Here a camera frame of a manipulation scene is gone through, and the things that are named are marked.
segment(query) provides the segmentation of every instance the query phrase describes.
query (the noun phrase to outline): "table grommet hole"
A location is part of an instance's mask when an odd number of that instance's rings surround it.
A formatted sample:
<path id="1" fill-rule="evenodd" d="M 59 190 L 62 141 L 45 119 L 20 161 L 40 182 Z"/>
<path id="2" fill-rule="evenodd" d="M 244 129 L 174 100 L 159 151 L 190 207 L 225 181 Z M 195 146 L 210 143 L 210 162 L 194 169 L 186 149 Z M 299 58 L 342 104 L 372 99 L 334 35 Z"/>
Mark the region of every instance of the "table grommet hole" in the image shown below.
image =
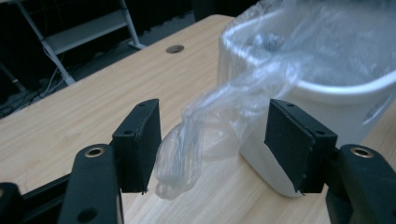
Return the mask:
<path id="1" fill-rule="evenodd" d="M 184 46 L 182 46 L 182 45 L 174 45 L 174 46 L 167 48 L 166 53 L 176 54 L 176 53 L 180 53 L 181 51 L 183 51 L 183 49 L 184 49 Z"/>

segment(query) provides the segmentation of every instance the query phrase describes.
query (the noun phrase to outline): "white plastic bucket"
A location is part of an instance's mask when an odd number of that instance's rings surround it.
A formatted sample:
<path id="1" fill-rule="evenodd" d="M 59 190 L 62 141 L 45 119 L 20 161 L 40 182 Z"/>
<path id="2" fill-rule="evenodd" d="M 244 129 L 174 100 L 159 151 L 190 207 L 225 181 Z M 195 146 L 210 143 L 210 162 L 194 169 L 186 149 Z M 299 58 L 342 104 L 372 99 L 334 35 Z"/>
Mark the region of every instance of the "white plastic bucket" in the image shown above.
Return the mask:
<path id="1" fill-rule="evenodd" d="M 220 39 L 219 83 L 262 63 L 260 57 L 244 54 L 244 42 L 248 35 L 276 32 L 288 36 L 304 15 L 306 8 L 290 18 L 278 10 L 237 25 L 226 31 Z M 359 144 L 372 130 L 378 119 L 396 97 L 396 71 L 378 79 L 354 86 L 325 86 L 300 80 L 284 99 L 296 104 L 315 119 L 338 134 L 337 146 Z M 296 197 L 293 185 L 264 144 L 266 117 L 260 120 L 258 129 L 242 145 L 240 152 L 256 172 L 280 194 Z"/>

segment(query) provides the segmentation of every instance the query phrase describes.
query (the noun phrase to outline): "clear plastic bag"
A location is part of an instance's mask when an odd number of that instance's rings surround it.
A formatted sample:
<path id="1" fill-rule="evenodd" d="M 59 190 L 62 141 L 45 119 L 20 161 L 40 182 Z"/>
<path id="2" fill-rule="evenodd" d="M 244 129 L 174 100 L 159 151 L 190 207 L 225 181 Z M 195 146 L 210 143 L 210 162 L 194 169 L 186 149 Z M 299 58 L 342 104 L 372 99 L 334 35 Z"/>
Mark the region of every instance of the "clear plastic bag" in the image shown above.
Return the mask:
<path id="1" fill-rule="evenodd" d="M 395 70 L 396 32 L 389 31 L 389 20 L 396 17 L 382 11 L 389 4 L 351 2 L 260 1 L 228 24 L 219 42 L 219 85 L 189 104 L 164 138 L 156 193 L 172 200 L 194 186 L 203 158 L 236 155 L 269 100 L 282 98 L 300 79 L 352 85 Z M 281 10 L 265 26 L 249 25 Z"/>

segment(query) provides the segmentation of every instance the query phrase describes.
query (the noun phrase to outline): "wooden tabletop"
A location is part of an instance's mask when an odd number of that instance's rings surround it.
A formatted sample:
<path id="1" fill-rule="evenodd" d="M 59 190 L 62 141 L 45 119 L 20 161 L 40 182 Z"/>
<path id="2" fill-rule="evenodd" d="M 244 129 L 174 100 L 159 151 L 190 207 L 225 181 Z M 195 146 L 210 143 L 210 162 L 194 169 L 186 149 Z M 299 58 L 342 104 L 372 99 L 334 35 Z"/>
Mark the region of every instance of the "wooden tabletop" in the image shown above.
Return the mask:
<path id="1" fill-rule="evenodd" d="M 109 143 L 134 105 L 160 99 L 163 136 L 182 108 L 216 85 L 219 34 L 232 18 L 212 16 L 0 120 L 0 182 L 22 193 L 71 171 L 78 151 Z M 180 53 L 168 54 L 173 45 Z M 364 145 L 396 167 L 396 104 Z M 123 194 L 126 223 L 328 223 L 325 193 L 275 193 L 241 157 L 206 162 L 197 185 L 173 201 Z"/>

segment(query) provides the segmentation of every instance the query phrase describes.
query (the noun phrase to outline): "brass insert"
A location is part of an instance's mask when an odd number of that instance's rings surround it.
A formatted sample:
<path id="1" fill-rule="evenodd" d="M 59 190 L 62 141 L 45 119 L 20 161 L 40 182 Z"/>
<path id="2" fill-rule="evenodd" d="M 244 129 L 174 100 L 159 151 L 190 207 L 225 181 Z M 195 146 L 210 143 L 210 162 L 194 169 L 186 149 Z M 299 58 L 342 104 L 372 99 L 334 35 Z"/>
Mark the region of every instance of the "brass insert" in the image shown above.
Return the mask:
<path id="1" fill-rule="evenodd" d="M 374 156 L 373 152 L 361 147 L 353 147 L 350 151 L 356 156 L 363 158 L 372 158 Z"/>
<path id="2" fill-rule="evenodd" d="M 94 157 L 98 157 L 101 156 L 103 153 L 105 153 L 105 149 L 102 147 L 93 147 L 90 148 L 89 150 L 87 150 L 85 152 L 85 156 L 88 158 L 94 158 Z"/>

